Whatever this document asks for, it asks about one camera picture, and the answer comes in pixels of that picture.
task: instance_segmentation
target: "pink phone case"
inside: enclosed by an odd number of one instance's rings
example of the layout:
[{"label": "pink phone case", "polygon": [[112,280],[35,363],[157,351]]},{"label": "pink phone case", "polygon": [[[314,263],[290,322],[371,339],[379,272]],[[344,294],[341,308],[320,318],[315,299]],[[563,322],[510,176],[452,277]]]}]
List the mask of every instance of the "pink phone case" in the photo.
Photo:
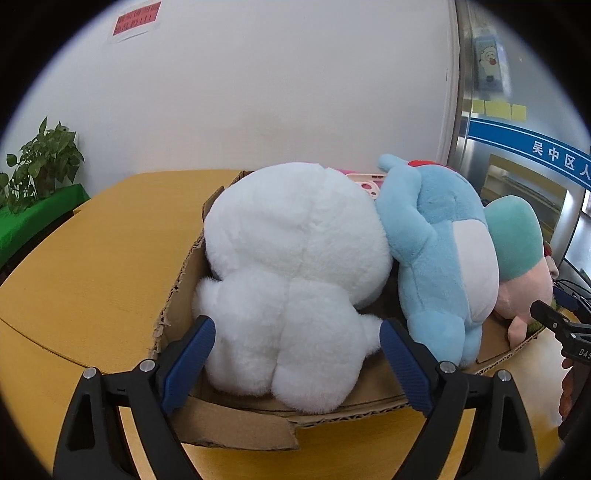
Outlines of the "pink phone case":
[{"label": "pink phone case", "polygon": [[339,172],[347,175],[347,178],[357,183],[374,200],[378,197],[379,188],[382,186],[386,176],[381,173],[357,173],[350,170],[339,170]]}]

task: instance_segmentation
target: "red paper label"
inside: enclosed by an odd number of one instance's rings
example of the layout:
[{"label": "red paper label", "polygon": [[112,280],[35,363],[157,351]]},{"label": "red paper label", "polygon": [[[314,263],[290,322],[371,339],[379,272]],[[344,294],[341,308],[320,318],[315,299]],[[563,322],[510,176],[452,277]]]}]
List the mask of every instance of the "red paper label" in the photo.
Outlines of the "red paper label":
[{"label": "red paper label", "polygon": [[147,7],[133,10],[132,12],[126,13],[125,15],[121,15],[117,19],[113,36],[126,32],[131,28],[139,27],[140,25],[145,25],[146,23],[155,21],[161,3],[162,2],[157,2],[155,4],[148,5]]}]

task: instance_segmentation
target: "cardboard box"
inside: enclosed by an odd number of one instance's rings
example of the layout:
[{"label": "cardboard box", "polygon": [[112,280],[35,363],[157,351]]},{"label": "cardboard box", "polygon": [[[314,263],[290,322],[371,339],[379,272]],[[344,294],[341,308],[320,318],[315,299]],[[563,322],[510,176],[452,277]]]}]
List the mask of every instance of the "cardboard box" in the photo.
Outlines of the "cardboard box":
[{"label": "cardboard box", "polygon": [[[247,174],[241,172],[233,183]],[[223,190],[220,187],[205,202],[203,218]],[[156,323],[152,357],[156,357],[171,341],[181,338],[193,322],[191,298],[195,287],[201,278],[212,275],[205,248],[202,233],[188,252]],[[362,313],[372,312],[382,318],[404,318],[398,302],[397,270],[395,265],[381,297]],[[505,322],[492,316],[484,322],[478,360],[467,371],[482,374],[496,367],[538,335],[531,336],[510,350],[506,339],[507,327]],[[408,406],[387,360],[379,352],[366,359],[353,391],[332,413],[303,415],[284,406],[271,395],[237,397],[218,392],[209,384],[203,372],[185,405],[172,415],[171,422],[183,443],[239,450],[285,451],[298,449],[298,429],[362,419]]]}]

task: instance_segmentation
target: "yellow sticky note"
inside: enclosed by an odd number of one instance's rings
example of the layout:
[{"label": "yellow sticky note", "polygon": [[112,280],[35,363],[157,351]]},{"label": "yellow sticky note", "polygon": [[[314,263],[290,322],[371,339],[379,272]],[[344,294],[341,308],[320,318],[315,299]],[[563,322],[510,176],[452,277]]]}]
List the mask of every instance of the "yellow sticky note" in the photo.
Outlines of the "yellow sticky note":
[{"label": "yellow sticky note", "polygon": [[484,100],[472,101],[472,113],[484,114]]},{"label": "yellow sticky note", "polygon": [[511,104],[507,102],[484,102],[486,115],[511,119]]},{"label": "yellow sticky note", "polygon": [[525,122],[527,118],[527,107],[525,105],[511,105],[511,119],[518,122]]}]

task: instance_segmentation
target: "white plush toy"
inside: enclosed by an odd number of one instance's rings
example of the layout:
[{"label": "white plush toy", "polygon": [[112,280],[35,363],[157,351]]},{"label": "white plush toy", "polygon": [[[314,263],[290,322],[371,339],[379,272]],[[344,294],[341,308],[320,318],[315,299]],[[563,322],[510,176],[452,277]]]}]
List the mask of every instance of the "white plush toy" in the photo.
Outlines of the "white plush toy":
[{"label": "white plush toy", "polygon": [[338,407],[379,349],[380,319],[354,308],[392,267],[374,201],[336,170],[276,165],[225,190],[204,235],[220,281],[200,282],[193,313],[216,324],[211,384],[306,413]]}]

